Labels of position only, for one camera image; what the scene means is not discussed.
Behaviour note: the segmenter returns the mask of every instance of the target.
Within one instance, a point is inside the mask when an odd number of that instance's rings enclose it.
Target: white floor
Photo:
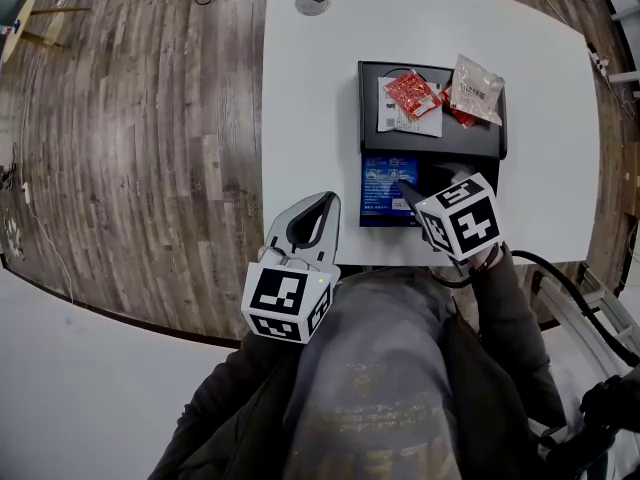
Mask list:
[[[228,353],[73,307],[0,269],[0,479],[146,478]]]

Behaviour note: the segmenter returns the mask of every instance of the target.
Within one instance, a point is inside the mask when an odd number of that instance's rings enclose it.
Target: white paper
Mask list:
[[[430,110],[418,120],[409,119],[406,112],[393,101],[393,98],[384,89],[384,86],[393,80],[395,78],[378,77],[378,131],[400,130],[442,137],[442,105]],[[440,84],[427,82],[427,85],[436,95],[440,94],[442,89]]]

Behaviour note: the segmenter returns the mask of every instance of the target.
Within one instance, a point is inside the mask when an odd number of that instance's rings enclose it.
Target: sleeve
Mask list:
[[[240,349],[213,370],[178,419],[149,480],[178,478],[180,466],[259,389],[278,361],[299,345],[247,334]]]
[[[527,416],[551,428],[566,424],[542,333],[519,287],[511,252],[473,281],[487,353],[509,374]]]

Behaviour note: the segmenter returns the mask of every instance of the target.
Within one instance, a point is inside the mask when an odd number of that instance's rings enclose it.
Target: red snack packet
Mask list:
[[[429,110],[442,106],[440,98],[413,69],[388,83],[384,88],[389,96],[404,109],[409,119],[414,121],[420,119]]]
[[[463,128],[470,128],[476,123],[476,116],[472,116],[471,114],[467,114],[466,112],[462,112],[462,110],[456,110],[455,108],[451,108],[451,84],[447,85],[441,92],[440,97],[442,101],[444,101],[451,110],[451,113],[458,120],[458,122],[462,125]]]

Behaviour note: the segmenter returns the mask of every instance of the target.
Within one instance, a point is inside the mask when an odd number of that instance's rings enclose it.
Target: clear plastic bag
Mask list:
[[[453,72],[451,108],[502,126],[496,103],[503,87],[504,79],[464,55],[458,55]]]

